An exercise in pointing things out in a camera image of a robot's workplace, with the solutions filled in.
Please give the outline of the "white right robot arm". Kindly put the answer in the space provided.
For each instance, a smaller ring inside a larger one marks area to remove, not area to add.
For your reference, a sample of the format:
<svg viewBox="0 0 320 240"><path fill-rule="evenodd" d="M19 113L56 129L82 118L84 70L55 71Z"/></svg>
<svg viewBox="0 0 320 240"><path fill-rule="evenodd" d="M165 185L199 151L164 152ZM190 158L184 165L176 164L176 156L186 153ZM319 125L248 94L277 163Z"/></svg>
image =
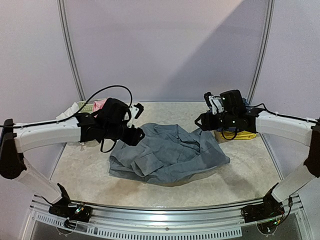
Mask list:
<svg viewBox="0 0 320 240"><path fill-rule="evenodd" d="M278 210L278 203L320 176L320 121L252 108L240 114L214 111L200 114L194 123L203 131L234 128L263 135L280 167L283 179L259 206L262 218Z"/></svg>

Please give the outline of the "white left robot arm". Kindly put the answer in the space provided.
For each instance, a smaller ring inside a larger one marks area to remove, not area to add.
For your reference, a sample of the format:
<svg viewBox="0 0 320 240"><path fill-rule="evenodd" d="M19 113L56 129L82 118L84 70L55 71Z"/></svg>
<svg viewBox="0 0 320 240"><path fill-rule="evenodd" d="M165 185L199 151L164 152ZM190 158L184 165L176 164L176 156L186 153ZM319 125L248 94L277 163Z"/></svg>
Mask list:
<svg viewBox="0 0 320 240"><path fill-rule="evenodd" d="M15 123L8 118L0 126L0 175L15 180L44 197L63 216L74 213L74 205L49 175L39 168L40 161L49 166L52 157L44 151L66 143L104 140L123 141L136 146L145 136L143 130L127 120L107 121L105 125L89 113L78 113L67 120Z"/></svg>

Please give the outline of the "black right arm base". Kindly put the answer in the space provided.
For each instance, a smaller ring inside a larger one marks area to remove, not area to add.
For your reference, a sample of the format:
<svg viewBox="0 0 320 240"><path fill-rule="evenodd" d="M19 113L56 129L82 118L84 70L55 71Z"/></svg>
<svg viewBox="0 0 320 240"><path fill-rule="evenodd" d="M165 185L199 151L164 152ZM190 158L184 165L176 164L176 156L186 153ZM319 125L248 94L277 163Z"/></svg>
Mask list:
<svg viewBox="0 0 320 240"><path fill-rule="evenodd" d="M249 204L243 207L240 210L240 214L244 218L245 223L266 220L269 218L273 218L281 214L280 220L276 220L273 225L278 226L283 221L285 221L291 213L293 206L293 198L289 196L288 198L288 206L289 211L287 215L285 215L285 209L283 207L282 202L278 202L273 196L272 191L278 185L274 185L263 197L261 204Z"/></svg>

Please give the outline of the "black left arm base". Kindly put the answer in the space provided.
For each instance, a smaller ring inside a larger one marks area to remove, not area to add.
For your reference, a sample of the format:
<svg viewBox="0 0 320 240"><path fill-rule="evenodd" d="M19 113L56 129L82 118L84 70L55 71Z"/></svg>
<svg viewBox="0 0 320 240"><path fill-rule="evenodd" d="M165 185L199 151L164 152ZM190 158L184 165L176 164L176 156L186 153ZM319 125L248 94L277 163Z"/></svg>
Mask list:
<svg viewBox="0 0 320 240"><path fill-rule="evenodd" d="M80 221L88 223L92 216L93 208L84 203L72 203L66 189L57 184L61 191L61 199L57 203L52 203L48 212L52 215L66 218L69 221Z"/></svg>

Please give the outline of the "grey garment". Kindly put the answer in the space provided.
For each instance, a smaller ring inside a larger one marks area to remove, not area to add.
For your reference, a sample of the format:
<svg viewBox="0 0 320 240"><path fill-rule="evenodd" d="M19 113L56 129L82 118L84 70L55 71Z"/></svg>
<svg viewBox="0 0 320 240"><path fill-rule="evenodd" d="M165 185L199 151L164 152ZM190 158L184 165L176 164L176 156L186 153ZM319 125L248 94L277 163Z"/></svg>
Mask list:
<svg viewBox="0 0 320 240"><path fill-rule="evenodd" d="M210 131L188 132L178 124L145 123L136 145L119 141L109 156L109 175L147 184L186 181L230 163Z"/></svg>

